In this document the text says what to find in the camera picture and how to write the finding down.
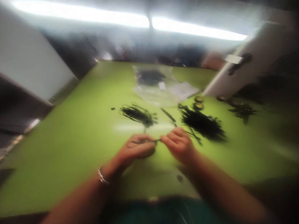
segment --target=person's left hand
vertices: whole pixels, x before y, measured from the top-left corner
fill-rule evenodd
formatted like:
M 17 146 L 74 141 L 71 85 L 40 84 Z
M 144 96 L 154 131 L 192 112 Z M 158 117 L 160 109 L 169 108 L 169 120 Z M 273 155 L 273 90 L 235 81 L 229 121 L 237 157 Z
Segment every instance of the person's left hand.
M 115 157 L 120 163 L 125 166 L 130 166 L 135 159 L 144 155 L 156 146 L 156 143 L 151 142 L 155 139 L 149 134 L 135 134 L 123 145 Z M 133 142 L 149 141 L 143 144 L 135 144 Z
M 143 144 L 135 144 L 133 142 L 149 141 Z M 102 166 L 102 175 L 105 179 L 110 180 L 119 169 L 123 172 L 130 166 L 135 159 L 144 155 L 156 146 L 154 138 L 149 134 L 135 134 L 123 145 L 119 152 L 106 164 Z

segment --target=ceiling light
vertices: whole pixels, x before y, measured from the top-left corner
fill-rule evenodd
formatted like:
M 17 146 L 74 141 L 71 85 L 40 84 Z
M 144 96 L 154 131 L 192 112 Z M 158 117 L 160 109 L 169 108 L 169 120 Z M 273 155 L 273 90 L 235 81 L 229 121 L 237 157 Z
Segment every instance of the ceiling light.
M 198 36 L 214 37 L 225 40 L 244 40 L 247 36 L 243 34 L 238 34 L 230 31 L 214 29 L 204 26 L 198 26 L 195 24 L 178 22 L 175 20 L 153 17 L 153 27 L 156 30 L 193 34 Z
M 12 4 L 21 11 L 41 16 L 112 23 L 134 27 L 149 27 L 149 20 L 146 16 L 133 13 L 107 11 L 91 7 L 45 1 L 14 1 Z

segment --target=bracelet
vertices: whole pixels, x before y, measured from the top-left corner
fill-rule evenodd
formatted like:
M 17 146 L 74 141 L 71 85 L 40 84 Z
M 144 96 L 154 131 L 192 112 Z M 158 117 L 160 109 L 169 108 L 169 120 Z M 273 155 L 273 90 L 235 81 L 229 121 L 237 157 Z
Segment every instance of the bracelet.
M 109 185 L 109 182 L 104 179 L 104 177 L 101 173 L 101 168 L 97 171 L 97 174 L 99 175 L 99 181 L 101 181 L 103 184 Z

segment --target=bundle of black cables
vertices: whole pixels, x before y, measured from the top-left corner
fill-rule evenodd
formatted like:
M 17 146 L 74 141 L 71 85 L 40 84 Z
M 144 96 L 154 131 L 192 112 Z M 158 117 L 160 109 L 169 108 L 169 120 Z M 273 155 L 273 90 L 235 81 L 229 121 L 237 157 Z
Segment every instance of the bundle of black cables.
M 148 110 L 140 107 L 137 103 L 132 103 L 132 106 L 124 105 L 120 109 L 120 114 L 139 123 L 142 123 L 145 128 L 152 126 L 153 124 L 157 124 L 152 115 L 156 115 L 156 113 L 151 114 Z
M 256 112 L 257 110 L 253 110 L 252 106 L 250 106 L 249 104 L 241 104 L 240 106 L 234 109 L 230 109 L 229 111 L 235 112 L 236 117 L 242 118 L 244 124 L 247 124 L 249 120 L 249 115 L 255 115 L 254 112 Z
M 225 134 L 217 117 L 206 116 L 198 110 L 192 111 L 188 106 L 181 104 L 178 105 L 178 110 L 182 115 L 181 122 L 193 128 L 195 132 L 210 140 L 224 140 Z

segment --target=plastic bag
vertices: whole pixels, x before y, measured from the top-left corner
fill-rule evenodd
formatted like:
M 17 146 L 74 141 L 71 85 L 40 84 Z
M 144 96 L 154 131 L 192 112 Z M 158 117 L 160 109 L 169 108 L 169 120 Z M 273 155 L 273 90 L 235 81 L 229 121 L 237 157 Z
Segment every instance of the plastic bag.
M 134 92 L 144 101 L 157 107 L 176 106 L 186 99 L 175 95 L 170 88 L 179 84 L 172 67 L 163 65 L 133 66 L 137 86 Z

